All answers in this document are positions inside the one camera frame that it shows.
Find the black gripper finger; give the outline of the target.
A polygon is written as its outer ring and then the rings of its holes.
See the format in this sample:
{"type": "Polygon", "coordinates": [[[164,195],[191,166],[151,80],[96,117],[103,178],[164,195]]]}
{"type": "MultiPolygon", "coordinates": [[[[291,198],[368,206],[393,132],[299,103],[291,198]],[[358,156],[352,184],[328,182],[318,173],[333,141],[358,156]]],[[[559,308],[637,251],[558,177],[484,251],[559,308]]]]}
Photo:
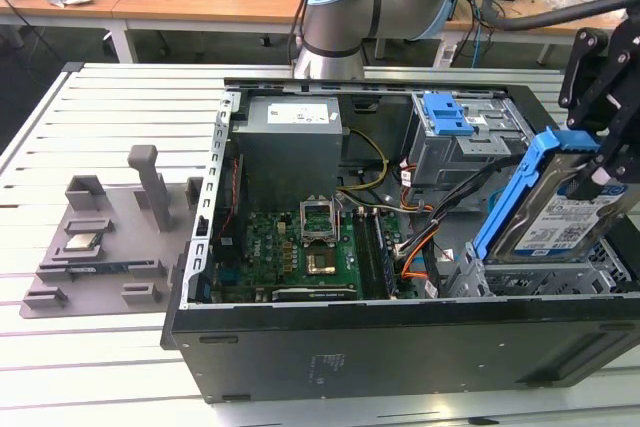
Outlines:
{"type": "Polygon", "coordinates": [[[613,39],[603,69],[576,99],[569,128],[596,136],[592,160],[569,183],[569,198],[593,200],[612,179],[639,182],[639,38],[613,39]]]}
{"type": "Polygon", "coordinates": [[[571,129],[603,131],[607,126],[611,108],[600,75],[607,63],[602,53],[608,42],[608,35],[600,29],[581,28],[576,33],[558,97],[558,105],[568,112],[571,129]]]}

